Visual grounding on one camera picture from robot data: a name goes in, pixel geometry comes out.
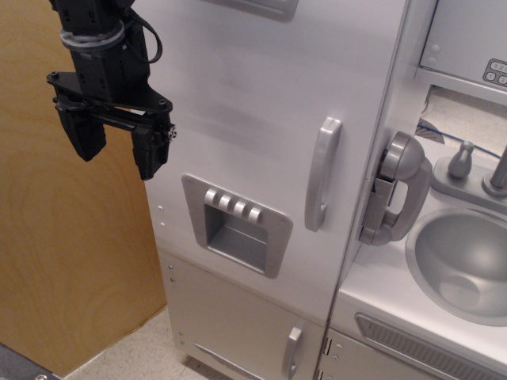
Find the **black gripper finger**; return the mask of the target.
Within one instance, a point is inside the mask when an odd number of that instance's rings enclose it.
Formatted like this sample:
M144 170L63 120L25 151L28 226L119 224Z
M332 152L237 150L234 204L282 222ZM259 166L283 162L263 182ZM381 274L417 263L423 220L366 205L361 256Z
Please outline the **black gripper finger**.
M96 121L88 111L70 110L57 105L63 130L74 150L85 162L89 162L106 145L103 123Z
M167 163L170 143L177 136L170 114L144 114L132 132L133 154L142 180L147 181Z

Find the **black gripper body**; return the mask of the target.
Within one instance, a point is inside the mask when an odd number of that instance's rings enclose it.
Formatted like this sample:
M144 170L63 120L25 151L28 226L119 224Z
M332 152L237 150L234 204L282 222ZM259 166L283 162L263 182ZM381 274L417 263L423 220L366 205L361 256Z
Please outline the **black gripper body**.
M53 71L55 109L63 124L168 124L173 105L148 83L145 51L73 51L74 70Z

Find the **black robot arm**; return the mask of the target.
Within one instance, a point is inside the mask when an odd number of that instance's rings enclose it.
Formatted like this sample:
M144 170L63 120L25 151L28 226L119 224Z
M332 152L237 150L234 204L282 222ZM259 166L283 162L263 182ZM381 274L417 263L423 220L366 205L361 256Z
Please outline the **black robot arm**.
M152 27L130 1L54 1L60 39L71 54L72 72L54 71L55 109L76 153L86 162L106 145L105 126L129 131L142 180L151 179L168 159L176 135L173 105L153 90L144 36Z

